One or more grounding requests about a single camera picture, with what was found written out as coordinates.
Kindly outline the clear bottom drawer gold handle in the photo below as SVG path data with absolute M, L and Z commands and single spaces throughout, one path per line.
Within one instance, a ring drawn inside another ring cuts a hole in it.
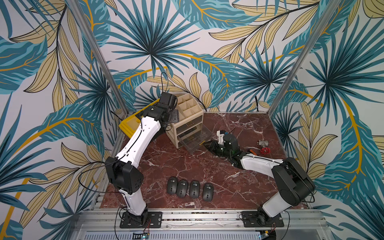
M 205 125 L 199 124 L 178 135 L 178 141 L 190 154 L 192 154 L 205 142 L 211 140 L 212 134 L 212 131 Z

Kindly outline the beige drawer organizer cabinet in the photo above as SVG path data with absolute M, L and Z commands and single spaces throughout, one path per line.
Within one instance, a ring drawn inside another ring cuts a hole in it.
M 203 116 L 204 119 L 204 111 L 200 107 L 198 101 L 191 94 L 184 94 L 182 96 L 179 96 L 178 105 L 176 109 L 179 111 L 180 121 L 178 123 L 171 124 L 171 129 L 167 131 L 166 134 L 170 138 L 174 146 L 177 149 L 180 149 L 182 145 L 178 141 L 178 135 L 186 132 L 187 130 L 177 132 L 176 128 L 199 116 Z

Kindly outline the black computer mouse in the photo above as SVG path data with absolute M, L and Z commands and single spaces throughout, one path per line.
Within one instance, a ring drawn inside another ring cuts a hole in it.
M 214 196 L 214 186 L 211 183 L 205 183 L 203 187 L 202 198 L 206 202 L 211 202 Z
M 178 178 L 177 177 L 170 177 L 167 182 L 167 193 L 169 195 L 174 195 L 177 193 L 178 188 Z
M 197 199 L 200 195 L 200 188 L 201 188 L 201 184 L 199 181 L 197 181 L 197 180 L 191 181 L 189 196 L 192 199 Z
M 184 198 L 187 195 L 188 188 L 189 188 L 188 181 L 180 180 L 177 186 L 177 192 L 176 192 L 177 197 Z

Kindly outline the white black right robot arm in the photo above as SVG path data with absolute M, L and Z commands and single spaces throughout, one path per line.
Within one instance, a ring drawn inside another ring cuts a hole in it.
M 242 215 L 243 219 L 256 221 L 263 227 L 273 224 L 281 212 L 304 202 L 316 189 L 312 179 L 293 158 L 258 156 L 241 150 L 236 140 L 211 140 L 203 146 L 213 155 L 228 160 L 235 168 L 254 171 L 275 180 L 277 192 L 258 208 L 254 216 Z

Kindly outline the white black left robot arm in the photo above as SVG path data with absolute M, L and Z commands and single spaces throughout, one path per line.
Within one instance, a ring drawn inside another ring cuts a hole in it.
M 105 162 L 109 182 L 123 196 L 128 212 L 134 217 L 141 218 L 148 211 L 141 192 L 144 175 L 138 169 L 140 160 L 150 142 L 165 132 L 174 111 L 175 107 L 160 105 L 145 109 L 126 146 Z

